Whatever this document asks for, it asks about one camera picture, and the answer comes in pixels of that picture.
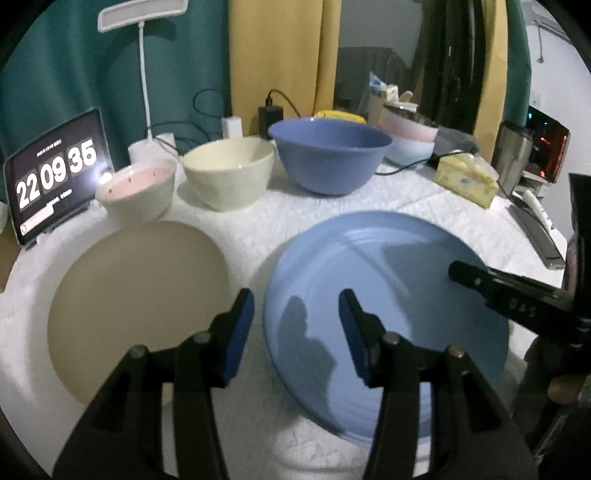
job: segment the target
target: finger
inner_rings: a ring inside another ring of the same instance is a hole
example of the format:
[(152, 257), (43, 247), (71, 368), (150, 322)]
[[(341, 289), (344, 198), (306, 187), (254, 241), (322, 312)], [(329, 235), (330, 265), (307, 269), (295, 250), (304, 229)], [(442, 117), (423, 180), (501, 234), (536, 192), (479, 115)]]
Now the finger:
[(550, 400), (561, 405), (576, 403), (584, 382), (584, 375), (562, 375), (553, 378), (548, 387), (548, 396)]
[(538, 361), (538, 358), (540, 358), (540, 352), (541, 352), (541, 341), (540, 341), (540, 337), (536, 337), (536, 339), (531, 342), (530, 348), (527, 350), (527, 352), (525, 353), (525, 361), (528, 362), (529, 364), (534, 364)]

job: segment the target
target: round table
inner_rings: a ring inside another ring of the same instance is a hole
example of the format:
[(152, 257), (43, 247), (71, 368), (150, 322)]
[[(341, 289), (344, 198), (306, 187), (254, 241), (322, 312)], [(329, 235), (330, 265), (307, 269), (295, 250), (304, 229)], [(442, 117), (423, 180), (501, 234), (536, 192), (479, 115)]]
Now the round table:
[[(164, 215), (208, 234), (224, 253), (232, 293), (250, 287), (256, 313), (237, 377), (214, 390), (220, 441), (232, 479), (360, 478), (368, 453), (307, 420), (283, 389), (269, 360), (261, 326), (264, 290), (286, 243), (298, 233), (341, 213), (390, 210), (414, 215), (466, 242), (485, 264), (559, 286), (562, 271), (547, 270), (496, 198), (489, 210), (431, 181), (422, 167), (374, 177), (342, 198), (313, 197), (276, 168), (269, 191), (240, 212), (216, 213), (191, 193), (177, 172), (173, 202)], [(0, 294), (0, 406), (39, 464), (47, 471), (68, 438), (82, 406), (53, 370), (47, 348), (47, 315), (60, 280), (83, 252), (115, 231), (98, 206), (44, 235), (20, 253)], [(508, 403), (524, 371), (521, 360), (534, 335), (516, 326), (499, 395)], [(163, 411), (164, 462), (175, 473), (171, 407)]]

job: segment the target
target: screw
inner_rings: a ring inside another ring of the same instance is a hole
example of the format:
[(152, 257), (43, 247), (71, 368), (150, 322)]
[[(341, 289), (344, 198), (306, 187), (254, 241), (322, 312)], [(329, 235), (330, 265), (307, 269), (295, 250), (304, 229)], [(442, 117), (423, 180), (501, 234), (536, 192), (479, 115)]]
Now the screw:
[(388, 345), (398, 345), (398, 342), (400, 341), (400, 335), (394, 332), (386, 332), (384, 333), (382, 340)]
[(137, 360), (138, 358), (142, 358), (147, 351), (148, 349), (144, 345), (134, 345), (129, 349), (129, 356)]
[(456, 358), (462, 358), (465, 353), (464, 350), (462, 350), (457, 345), (450, 345), (447, 351), (451, 356), (454, 356)]
[(212, 341), (212, 334), (204, 330), (203, 332), (197, 332), (193, 335), (193, 342), (198, 345), (207, 345)]

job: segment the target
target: beige plate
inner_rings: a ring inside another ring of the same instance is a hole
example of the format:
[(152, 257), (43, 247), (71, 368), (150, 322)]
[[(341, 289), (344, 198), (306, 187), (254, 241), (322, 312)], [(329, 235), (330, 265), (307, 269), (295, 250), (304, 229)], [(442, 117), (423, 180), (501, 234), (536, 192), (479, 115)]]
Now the beige plate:
[(88, 405), (131, 346), (176, 346), (229, 306), (226, 262), (203, 232), (175, 222), (123, 229), (85, 252), (57, 289), (51, 361)]

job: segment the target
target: white wall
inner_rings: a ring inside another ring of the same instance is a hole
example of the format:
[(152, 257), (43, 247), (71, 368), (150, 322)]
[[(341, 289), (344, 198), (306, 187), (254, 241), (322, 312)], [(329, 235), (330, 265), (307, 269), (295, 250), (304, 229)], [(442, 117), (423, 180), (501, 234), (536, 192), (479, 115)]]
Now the white wall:
[(540, 56), (538, 29), (527, 27), (532, 61), (531, 92), (541, 94), (538, 107), (556, 118), (571, 132), (569, 149), (556, 185), (542, 201), (556, 228), (570, 238), (569, 172), (591, 175), (591, 74), (576, 49), (555, 35), (542, 30), (544, 63)]
[(422, 18), (412, 0), (342, 0), (339, 47), (389, 47), (410, 67)]

